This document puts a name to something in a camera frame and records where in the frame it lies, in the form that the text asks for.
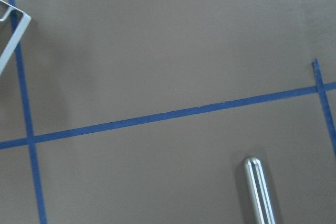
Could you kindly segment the steel handle utensil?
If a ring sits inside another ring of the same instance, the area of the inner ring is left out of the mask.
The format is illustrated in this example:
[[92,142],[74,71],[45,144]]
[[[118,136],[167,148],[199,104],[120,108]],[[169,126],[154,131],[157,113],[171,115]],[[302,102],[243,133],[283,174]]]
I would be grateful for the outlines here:
[[247,187],[256,223],[276,223],[264,168],[260,159],[247,156],[243,160]]

